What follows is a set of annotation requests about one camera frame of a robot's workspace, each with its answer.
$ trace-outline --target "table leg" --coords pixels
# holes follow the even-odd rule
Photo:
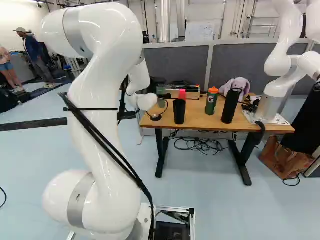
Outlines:
[[[228,141],[231,152],[235,158],[235,162],[239,168],[243,183],[246,186],[252,185],[251,178],[246,167],[246,163],[249,160],[253,150],[255,149],[255,146],[257,146],[261,142],[263,136],[264,132],[250,132],[242,147],[241,153],[239,152],[235,141]]]
[[[155,138],[156,138],[156,146],[158,148],[158,163],[156,166],[155,177],[160,179],[162,177],[162,172],[164,170],[164,164],[166,159],[166,152],[169,145],[169,138],[162,136],[162,129],[155,128]]]

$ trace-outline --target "orange bottle cap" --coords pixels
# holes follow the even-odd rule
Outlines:
[[[219,89],[214,86],[212,88],[209,88],[208,93],[217,94],[219,93]]]

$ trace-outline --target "stuffed animal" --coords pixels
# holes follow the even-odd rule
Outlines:
[[[231,79],[225,85],[220,87],[219,93],[223,94],[226,97],[231,88],[242,89],[242,92],[239,97],[239,102],[242,102],[244,100],[244,95],[248,94],[250,91],[250,82],[243,77],[237,77],[236,79]]]

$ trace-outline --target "pink object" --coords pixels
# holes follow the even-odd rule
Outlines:
[[[187,93],[185,89],[180,89],[179,91],[179,99],[186,100],[187,99]]]

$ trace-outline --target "brown leather bag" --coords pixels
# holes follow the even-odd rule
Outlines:
[[[276,136],[269,137],[259,159],[282,180],[295,178],[315,161],[308,154],[285,148],[278,143]]]

